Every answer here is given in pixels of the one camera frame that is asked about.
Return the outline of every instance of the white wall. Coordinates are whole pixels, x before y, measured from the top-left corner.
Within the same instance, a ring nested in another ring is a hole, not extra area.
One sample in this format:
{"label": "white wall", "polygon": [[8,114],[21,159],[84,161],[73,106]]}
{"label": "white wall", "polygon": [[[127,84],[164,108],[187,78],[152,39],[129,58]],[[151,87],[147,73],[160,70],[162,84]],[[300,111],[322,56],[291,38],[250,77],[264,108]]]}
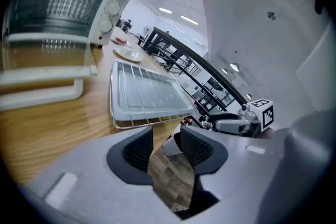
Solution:
{"label": "white wall", "polygon": [[241,109],[241,105],[235,100],[230,105],[226,107],[226,110],[230,113],[237,114],[238,110]]}
{"label": "white wall", "polygon": [[207,52],[207,37],[200,34],[199,32],[191,29],[183,24],[175,22],[173,20],[169,20],[165,17],[160,17],[155,26],[163,31],[169,31],[169,34],[188,46],[189,48],[193,49],[197,54],[204,56]]}
{"label": "white wall", "polygon": [[218,91],[215,88],[212,88],[211,91],[219,98],[219,99],[223,99],[227,94],[228,91],[226,89],[224,89],[223,91]]}
{"label": "white wall", "polygon": [[[210,78],[211,78],[211,75],[205,71],[203,69],[203,67],[199,66],[199,68],[201,69],[201,71],[198,73],[197,76],[195,76],[195,79],[200,83],[200,84],[204,84],[206,83]],[[185,87],[185,90],[190,94],[190,95],[194,95],[198,90],[199,90],[199,87],[197,90],[195,90],[195,87],[197,86],[197,84],[192,81],[191,78],[189,78],[186,74],[181,74],[181,75],[176,75],[175,76],[177,81],[179,82],[180,85],[183,85],[185,83],[188,84],[187,87]]]}
{"label": "white wall", "polygon": [[147,25],[154,27],[158,15],[143,0],[130,0],[121,14],[121,19],[132,20],[131,33],[143,35]]}
{"label": "white wall", "polygon": [[[203,0],[203,3],[211,41],[208,48],[211,64],[219,70],[230,70],[229,64],[237,62],[240,77],[246,82],[239,90],[244,95],[250,93],[253,100],[274,101],[275,119],[284,127],[314,111],[296,71],[327,27],[326,10],[318,15],[315,0]],[[276,14],[275,20],[268,18],[269,11]]]}
{"label": "white wall", "polygon": [[336,33],[330,21],[325,33],[296,72],[315,110],[336,107]]}

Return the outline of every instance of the desk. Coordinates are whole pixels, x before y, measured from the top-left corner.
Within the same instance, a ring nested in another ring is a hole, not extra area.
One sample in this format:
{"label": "desk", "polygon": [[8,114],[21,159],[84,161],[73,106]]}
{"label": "desk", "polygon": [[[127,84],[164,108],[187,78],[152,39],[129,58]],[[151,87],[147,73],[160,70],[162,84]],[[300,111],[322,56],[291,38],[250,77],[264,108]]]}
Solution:
{"label": "desk", "polygon": [[[114,34],[121,36],[121,32],[116,28]],[[16,183],[30,181],[51,162],[88,140],[119,132],[109,113],[111,68],[113,60],[118,58],[113,46],[110,42],[102,49],[91,50],[98,75],[84,80],[80,98],[0,113],[0,153]],[[139,46],[136,47],[142,52],[140,66],[165,73]],[[69,81],[53,82],[52,86],[67,83]],[[153,152],[161,147],[180,121],[153,126]]]}
{"label": "desk", "polygon": [[142,36],[140,36],[140,34],[134,35],[139,41],[138,41],[138,45],[141,46],[141,43],[145,43],[146,41],[144,40],[144,38]]}

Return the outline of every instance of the wire rack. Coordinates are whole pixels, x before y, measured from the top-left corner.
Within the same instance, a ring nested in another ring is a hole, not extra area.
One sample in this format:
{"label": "wire rack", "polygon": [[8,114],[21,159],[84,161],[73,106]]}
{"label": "wire rack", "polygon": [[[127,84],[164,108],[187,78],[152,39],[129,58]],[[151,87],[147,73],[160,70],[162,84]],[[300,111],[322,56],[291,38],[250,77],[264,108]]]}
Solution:
{"label": "wire rack", "polygon": [[152,70],[115,60],[111,72],[110,113],[117,129],[182,119],[194,112],[180,85]]}

